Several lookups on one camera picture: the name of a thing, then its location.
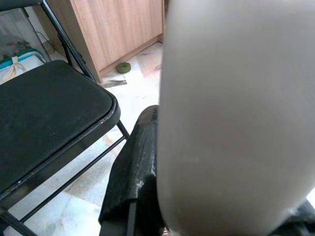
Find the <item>chair seat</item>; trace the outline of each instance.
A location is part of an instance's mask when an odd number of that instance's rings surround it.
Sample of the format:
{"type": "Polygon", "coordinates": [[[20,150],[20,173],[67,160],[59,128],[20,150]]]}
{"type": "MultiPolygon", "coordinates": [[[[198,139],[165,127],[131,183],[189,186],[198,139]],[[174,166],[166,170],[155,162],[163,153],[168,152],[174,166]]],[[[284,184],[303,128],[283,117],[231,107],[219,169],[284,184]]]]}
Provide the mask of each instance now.
{"type": "MultiPolygon", "coordinates": [[[[61,60],[1,85],[0,193],[112,116],[114,99],[61,60]]],[[[119,121],[118,113],[105,133],[119,121]]]]}

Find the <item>black padded seat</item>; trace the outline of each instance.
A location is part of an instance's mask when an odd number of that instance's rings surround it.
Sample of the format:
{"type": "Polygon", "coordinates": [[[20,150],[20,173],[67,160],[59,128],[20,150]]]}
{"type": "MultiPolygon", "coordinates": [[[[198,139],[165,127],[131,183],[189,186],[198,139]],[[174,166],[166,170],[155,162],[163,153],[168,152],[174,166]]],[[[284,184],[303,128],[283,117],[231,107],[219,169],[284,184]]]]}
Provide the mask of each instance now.
{"type": "Polygon", "coordinates": [[[31,183],[34,189],[113,128],[119,118],[116,98],[62,60],[1,85],[0,201],[37,174],[31,183]],[[48,163],[43,177],[38,172],[48,163]]]}

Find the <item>black metal bar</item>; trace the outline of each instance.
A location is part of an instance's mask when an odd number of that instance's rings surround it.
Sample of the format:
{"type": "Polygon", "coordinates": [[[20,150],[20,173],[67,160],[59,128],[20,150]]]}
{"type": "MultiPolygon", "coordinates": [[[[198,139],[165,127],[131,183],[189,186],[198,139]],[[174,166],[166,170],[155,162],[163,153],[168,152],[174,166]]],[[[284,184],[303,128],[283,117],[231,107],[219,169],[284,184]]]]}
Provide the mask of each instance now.
{"type": "Polygon", "coordinates": [[[67,58],[67,61],[68,61],[68,64],[73,67],[73,63],[72,63],[72,60],[71,60],[71,56],[70,56],[70,53],[69,53],[69,49],[67,48],[67,46],[65,45],[64,43],[64,40],[63,38],[58,34],[58,38],[61,42],[61,45],[63,46],[63,50],[64,50],[64,53],[65,53],[65,57],[67,58]]]}
{"type": "Polygon", "coordinates": [[[121,120],[118,121],[117,126],[120,130],[120,132],[123,134],[123,136],[128,139],[130,137],[128,131],[126,130],[126,128],[124,127],[123,123],[121,122],[121,120]]]}
{"type": "Polygon", "coordinates": [[[37,234],[35,234],[26,225],[21,223],[17,218],[15,218],[12,214],[10,214],[7,211],[2,213],[0,215],[0,218],[23,236],[37,236],[37,234]]]}
{"type": "Polygon", "coordinates": [[[92,162],[90,162],[86,167],[80,170],[75,176],[69,179],[66,183],[64,183],[59,189],[57,189],[54,193],[52,193],[49,197],[47,197],[44,201],[42,201],[37,207],[35,207],[32,211],[30,211],[26,216],[24,216],[20,222],[27,221],[30,217],[32,217],[36,212],[38,212],[43,206],[49,203],[55,196],[61,193],[65,188],[67,188],[70,184],[72,184],[78,177],[84,174],[89,168],[91,168],[96,162],[98,162],[103,156],[109,153],[114,147],[116,147],[119,143],[121,143],[125,137],[119,138],[116,142],[114,142],[108,149],[102,152],[97,158],[95,158],[92,162]]]}
{"type": "Polygon", "coordinates": [[[126,236],[134,236],[136,231],[137,202],[131,202],[129,205],[127,234],[126,236]]]}
{"type": "Polygon", "coordinates": [[[83,73],[96,83],[96,80],[95,80],[93,74],[90,72],[87,65],[84,63],[81,55],[79,54],[79,52],[74,47],[69,36],[64,31],[62,25],[60,24],[60,22],[56,18],[54,12],[52,11],[50,6],[48,5],[47,1],[43,0],[43,3],[41,6],[43,7],[45,13],[47,14],[48,18],[50,19],[51,23],[53,24],[53,26],[57,30],[60,37],[63,39],[63,42],[65,43],[66,47],[70,50],[71,54],[73,55],[73,58],[78,63],[78,65],[81,68],[81,70],[83,71],[83,73]]]}

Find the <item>green roll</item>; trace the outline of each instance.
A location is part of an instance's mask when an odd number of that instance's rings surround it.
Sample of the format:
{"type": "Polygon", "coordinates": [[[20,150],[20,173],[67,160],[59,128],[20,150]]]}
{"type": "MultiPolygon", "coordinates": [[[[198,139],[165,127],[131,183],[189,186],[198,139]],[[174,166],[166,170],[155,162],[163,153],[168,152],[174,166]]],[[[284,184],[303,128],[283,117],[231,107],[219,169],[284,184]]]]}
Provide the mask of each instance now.
{"type": "Polygon", "coordinates": [[[119,63],[116,67],[118,73],[125,74],[131,70],[131,65],[128,62],[119,63]]]}

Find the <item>cabinet door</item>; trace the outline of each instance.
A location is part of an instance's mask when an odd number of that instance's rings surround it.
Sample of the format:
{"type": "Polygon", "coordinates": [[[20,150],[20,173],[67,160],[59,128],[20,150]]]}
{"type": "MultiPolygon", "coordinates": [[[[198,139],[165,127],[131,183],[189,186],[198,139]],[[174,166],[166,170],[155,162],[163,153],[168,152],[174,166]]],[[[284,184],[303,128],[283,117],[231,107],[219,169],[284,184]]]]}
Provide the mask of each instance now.
{"type": "Polygon", "coordinates": [[[71,0],[97,70],[162,33],[162,0],[71,0]]]}

